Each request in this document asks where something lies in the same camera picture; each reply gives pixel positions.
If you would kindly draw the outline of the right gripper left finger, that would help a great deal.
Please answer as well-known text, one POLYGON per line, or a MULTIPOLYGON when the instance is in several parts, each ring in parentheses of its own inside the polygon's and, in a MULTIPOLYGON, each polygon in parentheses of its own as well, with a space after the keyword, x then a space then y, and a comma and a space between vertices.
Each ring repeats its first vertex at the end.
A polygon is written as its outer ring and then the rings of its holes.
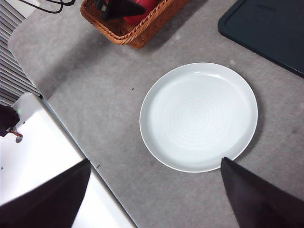
POLYGON ((84 199, 91 173, 89 160, 11 200, 0 208, 2 228, 70 228, 84 199))

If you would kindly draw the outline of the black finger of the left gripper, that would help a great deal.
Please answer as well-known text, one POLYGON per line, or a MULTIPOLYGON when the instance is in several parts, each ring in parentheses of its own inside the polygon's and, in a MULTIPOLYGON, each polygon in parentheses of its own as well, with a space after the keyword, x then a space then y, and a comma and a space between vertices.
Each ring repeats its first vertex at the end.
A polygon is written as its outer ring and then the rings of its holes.
POLYGON ((104 21, 142 15, 146 9, 133 0, 105 0, 104 21))

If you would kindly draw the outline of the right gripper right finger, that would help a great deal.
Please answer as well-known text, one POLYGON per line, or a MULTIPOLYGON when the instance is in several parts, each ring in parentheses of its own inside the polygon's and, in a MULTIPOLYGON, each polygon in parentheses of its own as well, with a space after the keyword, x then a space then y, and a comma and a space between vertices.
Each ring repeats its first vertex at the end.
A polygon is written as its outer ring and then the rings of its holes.
POLYGON ((231 159, 221 160, 226 195, 241 228, 302 228, 304 202, 231 159))

